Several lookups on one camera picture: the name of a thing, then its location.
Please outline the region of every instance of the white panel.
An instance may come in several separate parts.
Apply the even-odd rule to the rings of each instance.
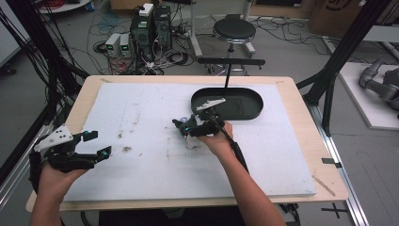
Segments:
[[[399,42],[399,27],[375,25],[363,40]]]
[[[213,85],[103,84],[85,130],[99,137],[76,151],[112,145],[111,157],[77,180],[66,201],[232,197],[217,158],[188,150],[172,123],[189,117],[192,94]],[[261,115],[231,121],[251,176],[270,196],[312,195],[315,186],[276,86],[248,85],[263,97]]]
[[[343,83],[370,128],[399,130],[399,112],[390,108],[375,92],[359,85],[361,73],[369,66],[370,64],[346,63],[341,69]],[[382,65],[374,80],[382,83],[385,72],[396,68],[398,66]]]

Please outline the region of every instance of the power supply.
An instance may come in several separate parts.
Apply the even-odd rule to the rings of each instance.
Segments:
[[[106,50],[108,51],[109,57],[119,57],[120,56],[120,34],[115,33],[106,41]]]
[[[122,57],[132,57],[133,46],[130,41],[130,34],[120,35],[120,50],[122,52]]]

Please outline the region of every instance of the black tray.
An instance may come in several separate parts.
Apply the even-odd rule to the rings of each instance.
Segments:
[[[216,105],[215,110],[226,121],[253,120],[263,109],[262,97],[252,89],[205,88],[196,91],[191,97],[191,110],[197,115],[197,106],[221,98],[226,99],[226,102]]]

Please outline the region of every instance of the forearm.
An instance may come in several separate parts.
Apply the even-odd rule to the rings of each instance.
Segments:
[[[59,205],[62,200],[55,200],[38,195],[30,219],[31,226],[60,226]]]
[[[285,225],[280,213],[233,153],[219,157],[231,183],[234,197],[247,225]]]

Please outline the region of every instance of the electronic equipment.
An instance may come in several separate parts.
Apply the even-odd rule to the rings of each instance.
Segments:
[[[112,34],[106,41],[105,47],[109,57],[118,57],[120,55],[120,34]]]
[[[133,44],[130,40],[130,34],[120,35],[120,50],[122,57],[132,57],[133,55]]]
[[[155,24],[153,21],[153,10],[149,16],[134,15],[130,32],[133,38],[135,54],[137,59],[145,59],[145,61],[153,61],[155,49]]]
[[[170,6],[160,6],[155,9],[154,20],[158,47],[162,50],[172,48]]]

